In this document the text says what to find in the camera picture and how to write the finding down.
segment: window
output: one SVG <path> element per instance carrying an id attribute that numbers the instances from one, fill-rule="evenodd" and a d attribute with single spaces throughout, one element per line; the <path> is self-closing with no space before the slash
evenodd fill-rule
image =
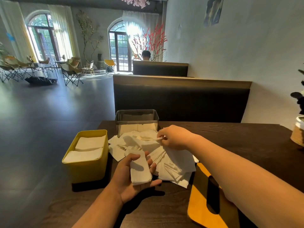
<path id="1" fill-rule="evenodd" d="M 39 14 L 28 23 L 28 31 L 39 60 L 59 60 L 58 43 L 50 14 Z"/>
<path id="2" fill-rule="evenodd" d="M 116 71 L 131 71 L 131 48 L 126 34 L 125 23 L 116 23 L 109 30 L 109 46 L 111 59 L 116 63 Z"/>

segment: black plant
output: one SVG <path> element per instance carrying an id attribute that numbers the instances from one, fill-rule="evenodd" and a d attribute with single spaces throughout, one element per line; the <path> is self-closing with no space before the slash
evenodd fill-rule
<path id="1" fill-rule="evenodd" d="M 304 115 L 304 96 L 300 92 L 293 92 L 290 94 L 293 98 L 298 99 L 297 104 L 300 105 L 300 114 Z"/>

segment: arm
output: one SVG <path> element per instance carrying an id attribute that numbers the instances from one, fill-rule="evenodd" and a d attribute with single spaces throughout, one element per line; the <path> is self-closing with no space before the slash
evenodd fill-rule
<path id="1" fill-rule="evenodd" d="M 129 154 L 119 162 L 110 183 L 73 228 L 112 228 L 124 203 L 130 201 L 143 189 L 162 183 L 161 180 L 155 180 L 142 185 L 132 185 L 130 163 L 139 157 L 140 155 Z M 150 166 L 150 172 L 153 174 L 156 170 L 156 164 L 152 163 L 152 159 L 147 162 Z"/>
<path id="2" fill-rule="evenodd" d="M 162 144 L 187 149 L 208 169 L 225 196 L 258 227 L 304 227 L 304 194 L 260 166 L 188 130 L 169 126 Z"/>

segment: hand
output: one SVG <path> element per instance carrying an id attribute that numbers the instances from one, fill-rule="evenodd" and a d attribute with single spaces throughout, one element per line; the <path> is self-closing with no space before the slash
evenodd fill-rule
<path id="1" fill-rule="evenodd" d="M 130 153 L 127 157 L 118 163 L 115 173 L 113 175 L 112 180 L 109 183 L 109 187 L 113 191 L 118 192 L 121 197 L 122 203 L 126 203 L 134 198 L 140 191 L 154 187 L 162 183 L 162 180 L 154 180 L 145 184 L 133 186 L 131 182 L 130 175 L 130 163 L 131 161 L 135 161 L 140 158 L 140 155 L 135 155 Z M 150 158 L 147 160 L 148 165 L 150 166 L 150 172 L 153 174 L 156 170 L 156 163 L 153 163 Z"/>
<path id="2" fill-rule="evenodd" d="M 196 136 L 196 134 L 191 133 L 185 128 L 171 125 L 158 131 L 158 138 L 164 136 L 165 138 L 161 140 L 163 146 L 168 146 L 169 148 L 176 150 L 183 150 L 188 149 L 191 139 Z"/>

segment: right hand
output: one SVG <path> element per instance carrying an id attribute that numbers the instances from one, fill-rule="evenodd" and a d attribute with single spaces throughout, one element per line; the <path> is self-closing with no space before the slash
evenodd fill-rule
<path id="1" fill-rule="evenodd" d="M 158 131 L 157 137 L 166 137 L 165 139 L 161 140 L 161 144 L 163 146 L 176 150 L 183 150 L 188 149 L 188 145 L 195 135 L 196 134 L 191 133 L 185 128 L 171 125 Z"/>

